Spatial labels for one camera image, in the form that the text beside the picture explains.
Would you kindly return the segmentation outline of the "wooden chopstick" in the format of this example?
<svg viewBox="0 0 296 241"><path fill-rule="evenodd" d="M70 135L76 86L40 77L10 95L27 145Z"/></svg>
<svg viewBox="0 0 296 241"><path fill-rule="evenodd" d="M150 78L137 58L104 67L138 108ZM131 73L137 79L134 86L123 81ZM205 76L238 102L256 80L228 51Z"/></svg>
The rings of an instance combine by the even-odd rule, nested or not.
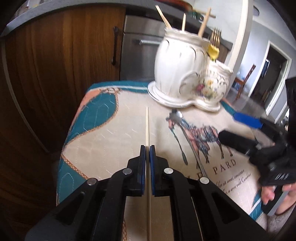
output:
<svg viewBox="0 0 296 241"><path fill-rule="evenodd" d="M172 29L170 23L168 22L167 18L164 16L162 10L160 9L160 7L158 5L155 5L155 8L156 10L158 11L160 17L162 18L163 22L165 23L165 26L168 28L168 29Z"/></svg>
<svg viewBox="0 0 296 241"><path fill-rule="evenodd" d="M183 19L182 19L182 27L181 27L181 31L185 31L185 26L186 26L186 14L183 14Z"/></svg>
<svg viewBox="0 0 296 241"><path fill-rule="evenodd" d="M151 225L151 168L149 162L149 107L145 109L145 149L146 149L146 179L147 179L147 240L152 240Z"/></svg>
<svg viewBox="0 0 296 241"><path fill-rule="evenodd" d="M208 23L208 19L210 18L210 14L211 14L211 10L212 8L209 7L207 12L206 12L206 15L204 16L204 20L199 28L199 32L198 32L198 37L202 38L203 37L203 33L205 31L205 28L206 28L206 25Z"/></svg>

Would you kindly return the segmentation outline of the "silver flower spoon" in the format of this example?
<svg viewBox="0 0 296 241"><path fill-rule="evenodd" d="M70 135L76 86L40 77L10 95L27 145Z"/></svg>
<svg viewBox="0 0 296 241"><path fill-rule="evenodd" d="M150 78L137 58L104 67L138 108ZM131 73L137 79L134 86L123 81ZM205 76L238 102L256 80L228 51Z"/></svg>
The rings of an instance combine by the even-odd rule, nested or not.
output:
<svg viewBox="0 0 296 241"><path fill-rule="evenodd" d="M183 128L183 126L182 126L183 114L179 110L177 110L177 109L174 108L170 112L169 117L170 117L171 121L174 122L175 124L177 124L180 127L180 129L182 130L182 132L183 132L183 134L184 134L187 142L189 143L189 145L190 145L190 147L191 147L191 149L192 149L192 151L194 153L194 156L195 156L196 161L197 161L197 166L201 170L201 173L202 173L203 177L208 178L208 175L207 175L204 167L202 166L201 160L198 157L198 154L197 154L196 150L194 149L194 146L192 144L192 141L189 138L189 136L187 135L187 133L186 133L185 129Z"/></svg>

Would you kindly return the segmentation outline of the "gold fork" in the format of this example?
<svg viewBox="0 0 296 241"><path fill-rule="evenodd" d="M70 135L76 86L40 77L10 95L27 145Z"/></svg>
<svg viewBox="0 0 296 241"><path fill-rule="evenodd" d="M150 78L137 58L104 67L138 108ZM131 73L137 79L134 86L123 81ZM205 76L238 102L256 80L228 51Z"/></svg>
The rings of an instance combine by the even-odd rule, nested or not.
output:
<svg viewBox="0 0 296 241"><path fill-rule="evenodd" d="M211 45L214 47L219 48L220 47L220 38L221 38L221 30L219 28L215 28L210 37Z"/></svg>

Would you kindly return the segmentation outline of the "wooden chair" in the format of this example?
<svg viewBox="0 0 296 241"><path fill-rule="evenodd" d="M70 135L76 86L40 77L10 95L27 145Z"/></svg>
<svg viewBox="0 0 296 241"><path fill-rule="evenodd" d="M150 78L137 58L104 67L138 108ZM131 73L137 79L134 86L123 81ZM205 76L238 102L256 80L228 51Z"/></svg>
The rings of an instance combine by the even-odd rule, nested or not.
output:
<svg viewBox="0 0 296 241"><path fill-rule="evenodd" d="M253 64L244 79L240 79L238 77L235 77L234 83L239 85L239 89L238 89L235 100L238 100L240 98L241 93L243 92L243 89L244 89L244 87L246 85L246 82L249 79L250 75L253 73L255 67L256 67L256 65Z"/></svg>

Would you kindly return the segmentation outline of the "white ceramic utensil holder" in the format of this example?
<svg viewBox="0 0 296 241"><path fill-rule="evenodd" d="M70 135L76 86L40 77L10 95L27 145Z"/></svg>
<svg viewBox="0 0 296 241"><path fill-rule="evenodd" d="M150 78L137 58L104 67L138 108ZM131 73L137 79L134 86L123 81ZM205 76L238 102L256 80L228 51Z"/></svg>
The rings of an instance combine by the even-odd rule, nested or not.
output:
<svg viewBox="0 0 296 241"><path fill-rule="evenodd" d="M209 56L210 41L196 34L165 28L154 63L154 81L147 86L158 103L172 108L194 105L217 112L233 71Z"/></svg>

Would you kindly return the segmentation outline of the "quilted horse print cloth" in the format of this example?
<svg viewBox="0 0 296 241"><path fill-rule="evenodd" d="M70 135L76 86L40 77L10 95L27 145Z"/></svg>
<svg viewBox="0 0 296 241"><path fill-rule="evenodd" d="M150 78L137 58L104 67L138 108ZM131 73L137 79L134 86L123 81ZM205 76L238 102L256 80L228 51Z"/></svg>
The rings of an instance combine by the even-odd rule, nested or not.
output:
<svg viewBox="0 0 296 241"><path fill-rule="evenodd" d="M206 151L191 148L178 126L170 129L169 113L169 108L150 97L144 83L93 84L81 101L61 152L56 201L62 202L88 178L103 180L126 167L145 144L148 123L151 145L171 168L199 179L202 174L194 155L199 152L209 179L267 228L255 167L245 156L216 143L209 143Z"/></svg>

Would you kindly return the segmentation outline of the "wooden chopstick in holder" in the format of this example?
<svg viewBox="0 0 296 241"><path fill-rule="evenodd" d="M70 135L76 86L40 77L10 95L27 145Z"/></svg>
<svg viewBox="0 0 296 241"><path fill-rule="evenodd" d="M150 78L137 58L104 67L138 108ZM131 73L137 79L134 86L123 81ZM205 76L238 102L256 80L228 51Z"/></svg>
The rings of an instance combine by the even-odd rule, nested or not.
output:
<svg viewBox="0 0 296 241"><path fill-rule="evenodd" d="M205 28L206 28L206 25L208 23L208 19L210 18L210 14L211 14L211 10L212 8L209 7L207 12L206 12L206 15L204 16L204 20L199 28L199 32L198 32L198 37L202 38L203 37L203 33L205 31Z"/></svg>

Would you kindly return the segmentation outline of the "grey speckled countertop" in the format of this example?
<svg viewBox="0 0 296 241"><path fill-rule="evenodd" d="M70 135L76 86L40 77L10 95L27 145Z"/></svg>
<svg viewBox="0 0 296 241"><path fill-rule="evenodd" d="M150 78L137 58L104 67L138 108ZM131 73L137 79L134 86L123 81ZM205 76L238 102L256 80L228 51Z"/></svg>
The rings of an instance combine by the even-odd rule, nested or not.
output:
<svg viewBox="0 0 296 241"><path fill-rule="evenodd" d="M1 53L53 60L100 56L111 64L113 27L119 28L117 60L128 11L143 11L159 20L155 5L170 23L182 23L181 11L157 1L48 1L6 25L1 33ZM186 15L186 32L197 35L200 26Z"/></svg>

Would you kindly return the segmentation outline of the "stainless steel oven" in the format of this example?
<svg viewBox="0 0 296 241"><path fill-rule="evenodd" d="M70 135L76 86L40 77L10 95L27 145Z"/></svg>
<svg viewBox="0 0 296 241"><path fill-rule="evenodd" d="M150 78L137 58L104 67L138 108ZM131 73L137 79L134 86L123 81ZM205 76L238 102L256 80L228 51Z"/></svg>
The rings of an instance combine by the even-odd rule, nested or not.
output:
<svg viewBox="0 0 296 241"><path fill-rule="evenodd" d="M141 16L125 17L120 80L154 80L154 62L164 34L165 24L161 21Z"/></svg>

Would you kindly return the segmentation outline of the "wooden cabinet door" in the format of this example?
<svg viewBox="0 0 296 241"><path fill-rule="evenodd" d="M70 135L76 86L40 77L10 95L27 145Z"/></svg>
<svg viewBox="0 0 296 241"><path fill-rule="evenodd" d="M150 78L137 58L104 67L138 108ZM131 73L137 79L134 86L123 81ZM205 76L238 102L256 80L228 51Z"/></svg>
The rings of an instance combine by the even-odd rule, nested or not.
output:
<svg viewBox="0 0 296 241"><path fill-rule="evenodd" d="M44 147L59 150L86 90L94 83L118 80L119 62L103 57L50 58L12 56L6 63L20 108Z"/></svg>

